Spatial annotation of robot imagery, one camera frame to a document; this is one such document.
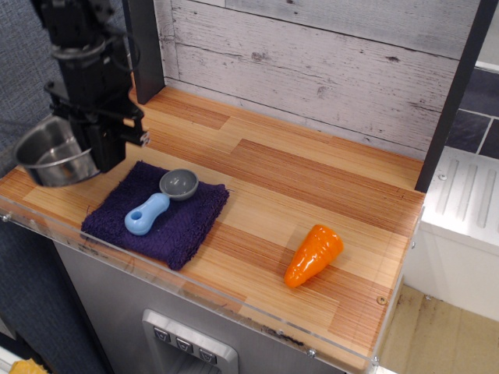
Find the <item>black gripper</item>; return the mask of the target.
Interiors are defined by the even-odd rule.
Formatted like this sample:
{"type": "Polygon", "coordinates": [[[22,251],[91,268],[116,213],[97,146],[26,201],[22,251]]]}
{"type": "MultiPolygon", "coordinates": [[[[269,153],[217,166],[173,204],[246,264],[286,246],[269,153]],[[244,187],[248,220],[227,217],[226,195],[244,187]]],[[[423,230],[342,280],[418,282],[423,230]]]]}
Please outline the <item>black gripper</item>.
{"type": "Polygon", "coordinates": [[[77,117],[69,119],[73,135],[81,150],[91,148],[100,172],[125,160],[125,141],[138,146],[149,143],[149,133],[142,127],[143,112],[129,99],[132,79],[124,46],[53,47],[51,55],[58,62],[62,80],[50,81],[44,88],[56,114],[77,117]],[[86,135],[85,123],[105,119],[116,121],[118,128],[89,125],[86,135]]]}

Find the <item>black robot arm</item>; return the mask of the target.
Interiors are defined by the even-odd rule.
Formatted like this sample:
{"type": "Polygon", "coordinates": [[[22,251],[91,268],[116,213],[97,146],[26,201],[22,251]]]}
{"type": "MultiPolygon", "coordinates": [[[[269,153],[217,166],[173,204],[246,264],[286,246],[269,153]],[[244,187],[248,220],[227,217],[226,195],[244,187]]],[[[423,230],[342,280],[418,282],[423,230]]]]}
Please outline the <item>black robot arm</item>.
{"type": "Polygon", "coordinates": [[[144,146],[143,112],[130,100],[133,87],[127,43],[133,36],[109,22],[108,1],[34,1],[48,32],[62,81],[49,82],[54,115],[67,120],[97,169],[110,171],[126,158],[126,144],[144,146]]]}

